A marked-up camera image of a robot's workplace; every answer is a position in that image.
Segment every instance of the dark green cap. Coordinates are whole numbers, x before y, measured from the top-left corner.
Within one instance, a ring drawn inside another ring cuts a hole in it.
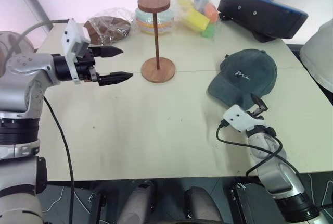
[[[221,72],[209,84],[208,92],[231,107],[238,104],[244,110],[254,105],[251,94],[268,94],[275,85],[277,67],[265,51],[245,49],[226,57]]]

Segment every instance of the round wooden top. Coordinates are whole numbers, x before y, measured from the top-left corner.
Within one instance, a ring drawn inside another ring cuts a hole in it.
[[[148,13],[158,13],[170,7],[170,0],[137,0],[140,10]]]

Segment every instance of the black case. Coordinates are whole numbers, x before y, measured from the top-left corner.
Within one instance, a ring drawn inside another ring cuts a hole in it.
[[[308,18],[307,13],[272,0],[220,0],[218,11],[221,20],[232,19],[260,42],[290,39]]]

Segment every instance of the gray floor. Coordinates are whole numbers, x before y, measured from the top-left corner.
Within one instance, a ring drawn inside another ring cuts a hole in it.
[[[333,173],[314,173],[313,179],[313,192],[316,205],[320,205],[327,180],[333,179]],[[230,212],[226,193],[228,186],[233,178],[180,178],[180,179],[158,179],[158,203],[155,212],[151,216],[151,221],[165,220],[172,221],[178,219],[184,219],[183,214],[183,195],[185,190],[191,186],[200,186],[207,190],[214,199],[220,213],[223,216],[225,223],[234,223]],[[307,192],[310,194],[310,179],[308,175],[302,175],[302,181]],[[138,186],[142,180],[121,180],[121,181],[105,181],[98,186],[95,190],[107,191],[107,206],[102,209],[101,219],[106,220],[109,223],[115,223],[117,217],[120,214],[122,206],[126,199]],[[61,186],[49,185],[46,190],[39,195],[43,209],[48,209],[52,202],[59,198]],[[91,204],[88,201],[92,191],[76,189],[79,198],[90,209]],[[330,185],[327,191],[325,204],[331,203],[333,186]],[[53,224],[68,223],[69,213],[69,195],[70,188],[65,188],[63,196],[59,202],[57,202],[53,208],[44,213],[44,220]],[[263,211],[268,210],[265,204],[258,201],[258,207]],[[89,215],[75,199],[74,201],[74,224],[88,223]],[[327,217],[329,223],[333,223],[333,220]]]

